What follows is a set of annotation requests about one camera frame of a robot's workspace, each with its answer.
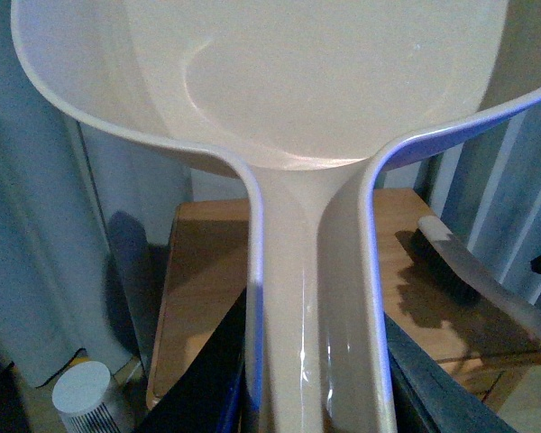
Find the white plastic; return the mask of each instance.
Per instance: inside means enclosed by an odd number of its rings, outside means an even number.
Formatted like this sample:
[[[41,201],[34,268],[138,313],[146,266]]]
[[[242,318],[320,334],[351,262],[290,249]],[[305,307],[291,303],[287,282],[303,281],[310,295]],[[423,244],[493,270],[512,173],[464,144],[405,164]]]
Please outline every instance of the white plastic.
[[[132,411],[108,368],[87,361],[68,369],[54,385],[52,403],[68,433],[130,433]]]
[[[12,23],[61,110],[245,183],[248,429],[394,431],[374,180],[541,99],[541,4],[14,0]]]

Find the white container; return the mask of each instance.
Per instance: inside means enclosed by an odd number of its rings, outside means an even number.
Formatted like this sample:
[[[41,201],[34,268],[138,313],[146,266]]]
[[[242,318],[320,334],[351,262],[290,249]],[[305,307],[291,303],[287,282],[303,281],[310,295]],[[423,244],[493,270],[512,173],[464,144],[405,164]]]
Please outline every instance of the white container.
[[[78,364],[56,382],[52,403],[68,433],[129,433],[134,417],[115,378],[97,361]]]

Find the curtain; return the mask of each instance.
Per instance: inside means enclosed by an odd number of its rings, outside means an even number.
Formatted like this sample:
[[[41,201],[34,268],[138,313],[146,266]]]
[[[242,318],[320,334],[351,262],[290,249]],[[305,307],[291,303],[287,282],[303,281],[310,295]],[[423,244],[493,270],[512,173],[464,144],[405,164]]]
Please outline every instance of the curtain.
[[[76,124],[25,77],[0,1],[0,359],[38,386],[80,348],[148,367],[168,242],[188,168]]]

